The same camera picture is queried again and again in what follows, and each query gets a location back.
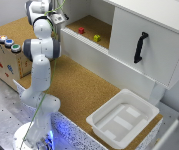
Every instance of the cork surface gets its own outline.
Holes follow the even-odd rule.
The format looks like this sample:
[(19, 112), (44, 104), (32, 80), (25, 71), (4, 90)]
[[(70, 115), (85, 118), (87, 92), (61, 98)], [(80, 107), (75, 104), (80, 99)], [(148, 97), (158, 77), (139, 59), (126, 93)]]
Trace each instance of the cork surface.
[[(28, 88), (31, 83), (31, 75), (18, 82)], [(58, 58), (53, 83), (49, 90), (50, 94), (61, 100), (59, 111), (109, 150), (112, 148), (94, 134), (91, 126), (86, 122), (86, 118), (118, 92), (120, 89), (67, 56)], [(157, 115), (125, 150), (135, 149), (161, 119), (162, 115)]]
[(36, 38), (33, 27), (29, 25), (27, 17), (0, 26), (0, 35), (6, 35), (8, 39), (14, 40), (15, 44), (21, 46), (26, 39)]
[(101, 40), (96, 43), (109, 49), (112, 29), (111, 25), (103, 21), (100, 21), (92, 16), (86, 16), (83, 19), (80, 19), (72, 24), (67, 25), (66, 27), (77, 33), (79, 28), (83, 27), (85, 29), (85, 33), (81, 35), (88, 38), (91, 41), (94, 41), (95, 35), (100, 35)]

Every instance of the cardboard box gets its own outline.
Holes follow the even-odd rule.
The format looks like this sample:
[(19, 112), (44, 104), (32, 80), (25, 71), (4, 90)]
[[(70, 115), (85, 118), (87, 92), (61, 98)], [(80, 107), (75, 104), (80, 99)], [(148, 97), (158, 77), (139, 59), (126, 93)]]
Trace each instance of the cardboard box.
[(31, 72), (32, 62), (29, 61), (23, 52), (12, 53), (5, 45), (0, 44), (0, 78), (17, 91), (13, 82), (26, 76)]

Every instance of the white cabinet door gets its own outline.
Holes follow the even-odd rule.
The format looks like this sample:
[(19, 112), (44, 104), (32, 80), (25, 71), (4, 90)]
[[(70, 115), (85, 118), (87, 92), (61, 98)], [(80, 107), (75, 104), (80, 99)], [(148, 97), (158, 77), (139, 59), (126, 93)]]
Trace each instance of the white cabinet door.
[[(134, 56), (142, 32), (149, 36), (143, 40), (142, 60), (135, 64)], [(168, 86), (179, 61), (179, 34), (116, 8), (109, 54)]]

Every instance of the door handle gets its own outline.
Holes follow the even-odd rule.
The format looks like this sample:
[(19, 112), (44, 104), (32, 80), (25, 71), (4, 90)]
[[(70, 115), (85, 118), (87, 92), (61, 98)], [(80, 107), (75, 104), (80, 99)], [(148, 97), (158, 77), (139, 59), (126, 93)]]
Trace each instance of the door handle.
[(139, 61), (142, 60), (142, 57), (140, 56), (141, 50), (142, 50), (142, 45), (143, 45), (143, 40), (146, 39), (149, 35), (145, 32), (142, 32), (142, 36), (138, 40), (137, 48), (136, 48), (136, 53), (134, 56), (134, 63), (137, 64)]

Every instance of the small toy block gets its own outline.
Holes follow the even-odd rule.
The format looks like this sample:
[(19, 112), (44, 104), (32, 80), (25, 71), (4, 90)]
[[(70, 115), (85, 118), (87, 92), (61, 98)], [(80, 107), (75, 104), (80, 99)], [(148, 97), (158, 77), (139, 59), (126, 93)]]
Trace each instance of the small toy block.
[(99, 35), (95, 35), (94, 36), (94, 41), (95, 42), (99, 42), (101, 40), (100, 36)]
[(84, 34), (84, 28), (80, 27), (80, 28), (79, 28), (79, 33), (80, 33), (80, 34)]

